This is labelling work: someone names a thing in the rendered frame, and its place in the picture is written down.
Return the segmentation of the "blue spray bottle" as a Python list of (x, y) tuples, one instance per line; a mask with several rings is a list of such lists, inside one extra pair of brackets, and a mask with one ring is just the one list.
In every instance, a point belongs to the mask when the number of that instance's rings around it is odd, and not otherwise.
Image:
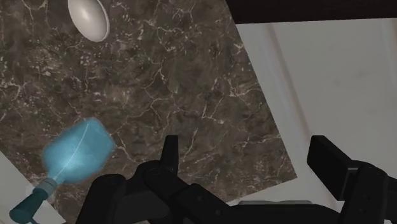
[(34, 215), (59, 185), (83, 181), (98, 172), (115, 148), (115, 142), (96, 118), (86, 118), (64, 130), (43, 150), (46, 178), (10, 210), (18, 224), (38, 224)]

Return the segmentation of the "dark robot stand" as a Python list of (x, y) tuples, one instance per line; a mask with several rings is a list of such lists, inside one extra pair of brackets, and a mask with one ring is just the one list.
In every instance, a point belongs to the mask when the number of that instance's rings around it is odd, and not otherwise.
[(397, 18), (397, 0), (225, 0), (236, 24)]

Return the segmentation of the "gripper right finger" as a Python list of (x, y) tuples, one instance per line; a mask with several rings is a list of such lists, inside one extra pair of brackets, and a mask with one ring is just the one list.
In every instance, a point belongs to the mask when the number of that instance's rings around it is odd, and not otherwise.
[(335, 200), (344, 205), (337, 224), (397, 224), (397, 179), (353, 160), (327, 137), (313, 135), (307, 164)]

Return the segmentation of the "white bowl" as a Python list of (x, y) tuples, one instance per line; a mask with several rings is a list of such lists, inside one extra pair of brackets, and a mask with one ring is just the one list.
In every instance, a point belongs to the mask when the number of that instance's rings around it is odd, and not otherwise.
[(74, 26), (85, 38), (93, 42), (107, 38), (110, 24), (101, 0), (67, 0), (67, 7)]

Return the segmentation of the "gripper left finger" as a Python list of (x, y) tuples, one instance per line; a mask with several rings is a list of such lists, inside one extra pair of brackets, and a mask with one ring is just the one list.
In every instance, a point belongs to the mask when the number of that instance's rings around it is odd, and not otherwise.
[(178, 136), (165, 138), (160, 160), (134, 175), (105, 174), (88, 191), (76, 224), (232, 224), (233, 209), (198, 184), (178, 177)]

